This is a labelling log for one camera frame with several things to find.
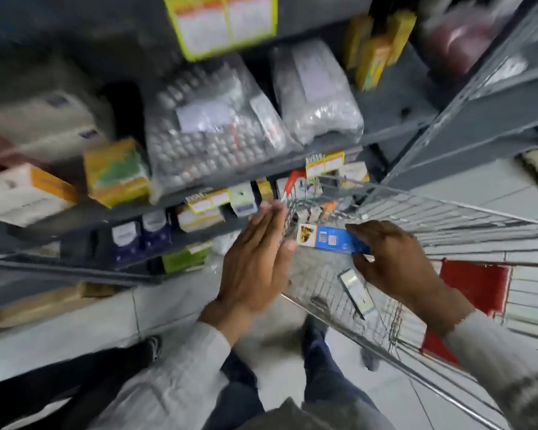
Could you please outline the large white carton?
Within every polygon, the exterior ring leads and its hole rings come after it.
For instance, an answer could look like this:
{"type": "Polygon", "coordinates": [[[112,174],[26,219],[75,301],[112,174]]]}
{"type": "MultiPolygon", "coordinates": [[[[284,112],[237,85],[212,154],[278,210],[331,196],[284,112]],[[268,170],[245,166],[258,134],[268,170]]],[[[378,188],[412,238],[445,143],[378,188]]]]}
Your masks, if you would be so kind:
{"type": "Polygon", "coordinates": [[[109,104],[62,90],[0,104],[0,163],[50,164],[115,139],[109,104]]]}

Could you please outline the red plastic bag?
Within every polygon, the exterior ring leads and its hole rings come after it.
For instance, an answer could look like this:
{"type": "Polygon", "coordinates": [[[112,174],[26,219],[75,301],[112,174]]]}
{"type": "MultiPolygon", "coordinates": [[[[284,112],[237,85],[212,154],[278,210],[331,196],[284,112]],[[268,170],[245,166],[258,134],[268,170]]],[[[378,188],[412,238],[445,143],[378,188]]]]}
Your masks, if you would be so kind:
{"type": "Polygon", "coordinates": [[[419,44],[442,77],[460,79],[488,50],[524,0],[436,0],[423,18],[419,44]]]}

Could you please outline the small yellow shelf price label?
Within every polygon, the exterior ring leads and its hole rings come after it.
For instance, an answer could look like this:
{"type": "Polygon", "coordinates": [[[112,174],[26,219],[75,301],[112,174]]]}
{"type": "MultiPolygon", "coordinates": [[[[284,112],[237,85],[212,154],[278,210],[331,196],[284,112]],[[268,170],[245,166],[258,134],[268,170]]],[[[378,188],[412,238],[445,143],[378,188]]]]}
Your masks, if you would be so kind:
{"type": "Polygon", "coordinates": [[[316,153],[305,159],[306,178],[316,178],[324,173],[339,170],[345,164],[345,151],[316,153]]]}
{"type": "Polygon", "coordinates": [[[222,188],[207,193],[196,193],[185,198],[185,202],[194,214],[204,214],[230,203],[230,190],[222,188]]]}

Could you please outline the white yellow medicine box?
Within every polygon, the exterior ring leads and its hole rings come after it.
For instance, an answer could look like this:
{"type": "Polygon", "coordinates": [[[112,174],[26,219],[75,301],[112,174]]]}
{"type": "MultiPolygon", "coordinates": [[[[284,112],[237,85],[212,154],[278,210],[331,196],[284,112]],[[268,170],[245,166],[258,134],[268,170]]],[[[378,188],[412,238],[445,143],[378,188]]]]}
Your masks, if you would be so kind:
{"type": "Polygon", "coordinates": [[[213,208],[202,213],[195,213],[188,206],[179,206],[175,214],[181,231],[186,233],[201,231],[213,225],[225,222],[224,215],[220,208],[213,208]]]}

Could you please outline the person's left hand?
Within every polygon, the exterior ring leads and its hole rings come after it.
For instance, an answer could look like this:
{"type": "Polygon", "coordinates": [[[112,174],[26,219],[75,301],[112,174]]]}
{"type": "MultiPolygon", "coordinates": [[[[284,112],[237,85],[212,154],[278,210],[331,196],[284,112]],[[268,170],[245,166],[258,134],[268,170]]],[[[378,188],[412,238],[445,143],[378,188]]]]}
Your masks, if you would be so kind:
{"type": "Polygon", "coordinates": [[[277,200],[264,201],[224,257],[216,302],[225,310],[264,312],[285,290],[289,264],[280,264],[288,209],[277,200]]]}

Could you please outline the person's right forearm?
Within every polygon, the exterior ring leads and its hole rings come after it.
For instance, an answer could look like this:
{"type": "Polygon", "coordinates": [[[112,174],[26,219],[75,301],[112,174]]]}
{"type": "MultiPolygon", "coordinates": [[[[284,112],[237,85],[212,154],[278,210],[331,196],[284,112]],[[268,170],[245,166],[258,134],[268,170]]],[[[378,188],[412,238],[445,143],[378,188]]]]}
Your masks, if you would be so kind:
{"type": "Polygon", "coordinates": [[[406,306],[437,333],[514,430],[538,430],[538,350],[438,283],[406,306]]]}

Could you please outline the white green medicine box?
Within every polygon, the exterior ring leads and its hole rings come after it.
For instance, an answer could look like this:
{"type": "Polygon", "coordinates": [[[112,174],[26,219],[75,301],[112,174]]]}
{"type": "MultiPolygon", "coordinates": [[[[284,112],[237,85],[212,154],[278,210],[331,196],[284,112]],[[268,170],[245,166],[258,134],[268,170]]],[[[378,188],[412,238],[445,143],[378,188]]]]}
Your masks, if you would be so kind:
{"type": "Polygon", "coordinates": [[[352,304],[354,317],[361,320],[378,317],[378,310],[366,287],[366,283],[354,269],[341,272],[338,275],[338,280],[352,304]]]}

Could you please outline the flat brown cardboard sheet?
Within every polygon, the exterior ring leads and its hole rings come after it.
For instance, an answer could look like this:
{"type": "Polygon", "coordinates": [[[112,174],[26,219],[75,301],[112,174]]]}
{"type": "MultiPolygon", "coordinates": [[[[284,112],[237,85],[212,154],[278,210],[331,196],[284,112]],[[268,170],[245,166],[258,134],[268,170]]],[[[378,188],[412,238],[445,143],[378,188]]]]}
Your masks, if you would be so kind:
{"type": "Polygon", "coordinates": [[[78,282],[70,287],[26,297],[0,308],[0,330],[81,309],[115,296],[121,288],[111,284],[78,282]]]}

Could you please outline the person's left forearm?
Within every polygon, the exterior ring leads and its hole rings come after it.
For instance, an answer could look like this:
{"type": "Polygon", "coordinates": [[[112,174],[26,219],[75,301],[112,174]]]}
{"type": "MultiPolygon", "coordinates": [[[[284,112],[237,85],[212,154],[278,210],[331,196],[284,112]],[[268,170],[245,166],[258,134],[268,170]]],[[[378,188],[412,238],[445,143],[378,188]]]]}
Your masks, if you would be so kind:
{"type": "Polygon", "coordinates": [[[172,354],[143,370],[87,430],[193,430],[198,407],[255,313],[209,304],[172,354]]]}

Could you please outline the white box with orange corner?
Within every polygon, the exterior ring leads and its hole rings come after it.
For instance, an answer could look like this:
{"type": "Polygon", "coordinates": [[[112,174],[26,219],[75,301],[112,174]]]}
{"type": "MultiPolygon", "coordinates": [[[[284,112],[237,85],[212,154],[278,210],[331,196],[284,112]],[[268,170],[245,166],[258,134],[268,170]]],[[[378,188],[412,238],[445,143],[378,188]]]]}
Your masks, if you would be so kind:
{"type": "Polygon", "coordinates": [[[354,187],[356,182],[369,182],[370,176],[366,163],[364,161],[356,161],[342,165],[338,169],[338,177],[341,187],[354,187]]]}

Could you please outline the clear bag of white tablets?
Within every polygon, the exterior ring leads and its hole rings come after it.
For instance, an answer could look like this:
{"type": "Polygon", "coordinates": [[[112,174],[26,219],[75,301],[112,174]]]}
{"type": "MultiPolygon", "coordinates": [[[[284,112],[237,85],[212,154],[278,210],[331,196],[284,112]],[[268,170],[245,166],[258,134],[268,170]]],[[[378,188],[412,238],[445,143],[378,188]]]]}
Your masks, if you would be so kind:
{"type": "Polygon", "coordinates": [[[364,119],[345,72],[322,39],[272,49],[271,72],[280,115],[291,136],[308,145],[338,132],[357,143],[364,119]]]}

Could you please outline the yellow green medicine box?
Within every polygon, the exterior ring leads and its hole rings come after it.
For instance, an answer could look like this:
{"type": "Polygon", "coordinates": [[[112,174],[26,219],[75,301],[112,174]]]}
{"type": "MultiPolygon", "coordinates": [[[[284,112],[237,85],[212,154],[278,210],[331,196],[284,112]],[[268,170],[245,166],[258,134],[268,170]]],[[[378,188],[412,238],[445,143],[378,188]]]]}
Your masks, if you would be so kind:
{"type": "Polygon", "coordinates": [[[149,198],[149,168],[140,144],[133,137],[85,151],[83,165],[88,197],[101,205],[111,209],[149,198]]]}

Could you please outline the yellow framed price label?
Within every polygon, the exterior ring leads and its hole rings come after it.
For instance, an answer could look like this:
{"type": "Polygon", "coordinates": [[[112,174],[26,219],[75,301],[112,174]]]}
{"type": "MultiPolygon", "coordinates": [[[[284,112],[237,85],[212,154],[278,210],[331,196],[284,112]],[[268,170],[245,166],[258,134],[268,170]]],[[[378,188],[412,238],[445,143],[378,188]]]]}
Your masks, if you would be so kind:
{"type": "Polygon", "coordinates": [[[197,62],[273,38],[278,0],[163,0],[185,59],[197,62]]]}

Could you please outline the dark blue medicine box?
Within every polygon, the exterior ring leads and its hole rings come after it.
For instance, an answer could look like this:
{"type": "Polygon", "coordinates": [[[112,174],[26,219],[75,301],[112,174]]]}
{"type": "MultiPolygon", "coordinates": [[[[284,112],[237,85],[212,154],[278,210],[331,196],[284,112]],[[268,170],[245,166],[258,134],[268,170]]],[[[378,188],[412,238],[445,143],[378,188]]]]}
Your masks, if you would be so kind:
{"type": "Polygon", "coordinates": [[[141,217],[142,240],[146,254],[157,253],[172,245],[172,223],[166,210],[156,210],[141,217]]]}
{"type": "Polygon", "coordinates": [[[130,221],[111,229],[112,255],[116,265],[130,264],[143,256],[142,228],[130,221]]]}

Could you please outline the pale green medicine box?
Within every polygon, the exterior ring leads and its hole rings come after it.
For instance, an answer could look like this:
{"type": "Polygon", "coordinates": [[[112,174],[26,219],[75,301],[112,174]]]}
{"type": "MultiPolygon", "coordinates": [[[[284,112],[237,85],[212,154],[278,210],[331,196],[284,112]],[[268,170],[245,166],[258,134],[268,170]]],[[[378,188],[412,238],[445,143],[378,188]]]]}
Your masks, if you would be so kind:
{"type": "Polygon", "coordinates": [[[251,216],[258,212],[258,204],[251,182],[244,182],[228,188],[230,206],[237,217],[251,216]]]}

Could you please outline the white orange medicine box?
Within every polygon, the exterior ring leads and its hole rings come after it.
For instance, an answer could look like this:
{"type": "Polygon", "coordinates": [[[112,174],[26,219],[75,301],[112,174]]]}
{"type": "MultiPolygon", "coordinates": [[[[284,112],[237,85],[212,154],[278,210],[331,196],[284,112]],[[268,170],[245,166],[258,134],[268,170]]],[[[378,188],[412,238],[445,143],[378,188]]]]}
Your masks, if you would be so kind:
{"type": "Polygon", "coordinates": [[[71,184],[35,165],[0,172],[0,222],[25,228],[78,202],[71,184]]]}

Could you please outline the bright green medicine box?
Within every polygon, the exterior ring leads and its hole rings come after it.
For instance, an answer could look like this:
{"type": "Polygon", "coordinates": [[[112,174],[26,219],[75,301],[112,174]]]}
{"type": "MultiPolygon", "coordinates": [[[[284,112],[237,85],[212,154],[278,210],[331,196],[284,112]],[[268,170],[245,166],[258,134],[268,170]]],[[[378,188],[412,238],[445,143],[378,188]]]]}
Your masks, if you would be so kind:
{"type": "Polygon", "coordinates": [[[161,260],[165,274],[179,274],[203,268],[212,245],[213,241],[210,240],[162,255],[161,260]]]}

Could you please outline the person's right hand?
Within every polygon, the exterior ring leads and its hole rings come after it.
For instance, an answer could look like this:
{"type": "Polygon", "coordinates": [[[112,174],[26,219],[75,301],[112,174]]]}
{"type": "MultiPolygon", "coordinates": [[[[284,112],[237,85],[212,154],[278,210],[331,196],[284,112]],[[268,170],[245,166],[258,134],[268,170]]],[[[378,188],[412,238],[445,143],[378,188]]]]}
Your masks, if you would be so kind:
{"type": "Polygon", "coordinates": [[[373,261],[352,255],[363,279],[414,312],[446,285],[435,272],[416,238],[397,225],[383,222],[383,240],[370,247],[373,261]]]}

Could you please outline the black cart wheel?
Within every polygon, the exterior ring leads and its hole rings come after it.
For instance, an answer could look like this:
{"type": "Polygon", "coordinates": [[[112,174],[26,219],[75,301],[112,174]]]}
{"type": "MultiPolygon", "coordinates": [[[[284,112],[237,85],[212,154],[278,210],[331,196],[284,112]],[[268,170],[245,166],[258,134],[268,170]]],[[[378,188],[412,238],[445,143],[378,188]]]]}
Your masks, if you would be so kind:
{"type": "Polygon", "coordinates": [[[380,368],[381,357],[370,348],[363,347],[360,350],[361,361],[367,370],[376,372],[380,368]]]}

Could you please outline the grey metal shelving unit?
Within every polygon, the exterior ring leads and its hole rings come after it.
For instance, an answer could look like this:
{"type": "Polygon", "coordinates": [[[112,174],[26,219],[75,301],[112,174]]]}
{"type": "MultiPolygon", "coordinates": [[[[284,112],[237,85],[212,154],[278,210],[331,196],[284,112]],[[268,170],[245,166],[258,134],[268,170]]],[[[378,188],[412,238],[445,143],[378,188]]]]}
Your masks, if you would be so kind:
{"type": "Polygon", "coordinates": [[[538,0],[524,0],[488,50],[460,79],[431,67],[420,46],[423,18],[436,0],[421,0],[416,44],[437,83],[440,114],[415,135],[373,144],[382,185],[408,190],[499,158],[538,148],[538,0]]]}
{"type": "MultiPolygon", "coordinates": [[[[274,99],[267,55],[271,47],[319,36],[337,52],[345,23],[369,5],[369,0],[278,0],[277,36],[243,54],[261,89],[274,99]]],[[[141,143],[142,111],[148,118],[150,96],[161,79],[184,62],[162,0],[0,0],[0,52],[14,49],[69,56],[92,74],[108,97],[118,134],[133,135],[141,143]]],[[[429,98],[430,86],[427,69],[409,44],[376,90],[357,94],[365,122],[361,145],[415,135],[430,125],[439,112],[429,98]]],[[[156,206],[133,201],[110,210],[85,199],[25,229],[0,224],[0,307],[80,280],[116,280],[127,287],[159,284],[165,276],[153,276],[154,262],[149,271],[145,259],[132,267],[113,266],[113,225],[176,206],[214,183],[231,186],[284,173],[301,165],[306,155],[349,144],[341,135],[329,134],[307,152],[208,179],[156,206]]]]}

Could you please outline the white red medicine box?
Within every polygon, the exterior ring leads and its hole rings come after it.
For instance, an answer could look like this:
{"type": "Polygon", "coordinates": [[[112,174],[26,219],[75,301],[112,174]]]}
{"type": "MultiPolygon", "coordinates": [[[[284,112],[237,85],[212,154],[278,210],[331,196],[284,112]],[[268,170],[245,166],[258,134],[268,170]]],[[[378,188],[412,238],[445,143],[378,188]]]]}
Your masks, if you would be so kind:
{"type": "Polygon", "coordinates": [[[281,202],[288,201],[289,197],[294,192],[295,184],[298,180],[303,179],[305,180],[307,177],[306,170],[303,169],[296,169],[291,171],[288,174],[287,178],[280,178],[278,179],[275,184],[276,188],[278,189],[278,199],[281,202]]]}

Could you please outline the large clear bag of blister packs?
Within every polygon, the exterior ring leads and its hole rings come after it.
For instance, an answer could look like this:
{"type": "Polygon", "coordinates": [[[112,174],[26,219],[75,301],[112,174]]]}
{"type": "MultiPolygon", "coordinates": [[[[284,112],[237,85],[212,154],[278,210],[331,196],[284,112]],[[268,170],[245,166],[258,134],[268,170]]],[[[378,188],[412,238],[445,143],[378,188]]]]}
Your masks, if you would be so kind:
{"type": "Polygon", "coordinates": [[[237,53],[189,64],[145,106],[150,202],[302,151],[237,53]]]}

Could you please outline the red cart seat flap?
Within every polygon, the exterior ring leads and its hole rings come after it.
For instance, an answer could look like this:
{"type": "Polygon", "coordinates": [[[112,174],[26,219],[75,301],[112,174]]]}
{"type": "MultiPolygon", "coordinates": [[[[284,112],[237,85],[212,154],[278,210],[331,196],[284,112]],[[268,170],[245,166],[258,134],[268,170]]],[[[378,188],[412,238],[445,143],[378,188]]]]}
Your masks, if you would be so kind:
{"type": "MultiPolygon", "coordinates": [[[[442,259],[439,277],[450,287],[459,290],[475,308],[494,319],[505,310],[511,269],[498,264],[478,264],[470,261],[442,259]]],[[[456,368],[458,360],[443,341],[429,329],[419,352],[456,368]]]]}

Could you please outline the person's grey shirt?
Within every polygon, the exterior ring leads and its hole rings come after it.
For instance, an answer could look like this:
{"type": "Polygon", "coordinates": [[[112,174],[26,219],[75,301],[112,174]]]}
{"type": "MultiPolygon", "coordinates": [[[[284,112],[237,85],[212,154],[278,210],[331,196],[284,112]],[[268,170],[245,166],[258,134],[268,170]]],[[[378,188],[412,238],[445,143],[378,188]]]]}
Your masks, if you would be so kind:
{"type": "Polygon", "coordinates": [[[318,400],[298,406],[287,399],[280,407],[248,420],[236,430],[396,430],[361,398],[318,400]]]}

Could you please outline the person's blue jeans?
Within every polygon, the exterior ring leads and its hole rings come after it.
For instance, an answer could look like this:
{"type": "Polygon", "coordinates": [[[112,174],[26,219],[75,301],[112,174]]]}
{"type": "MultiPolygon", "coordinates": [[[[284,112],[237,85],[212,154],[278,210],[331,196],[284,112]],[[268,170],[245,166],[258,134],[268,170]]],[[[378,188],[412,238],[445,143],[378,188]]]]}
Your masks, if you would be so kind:
{"type": "MultiPolygon", "coordinates": [[[[306,376],[304,402],[343,401],[361,398],[378,408],[370,397],[351,383],[337,366],[325,342],[327,326],[308,316],[302,329],[302,357],[306,376]]],[[[228,384],[202,430],[236,430],[248,420],[267,412],[259,398],[258,379],[253,370],[231,351],[221,372],[228,384]]]]}

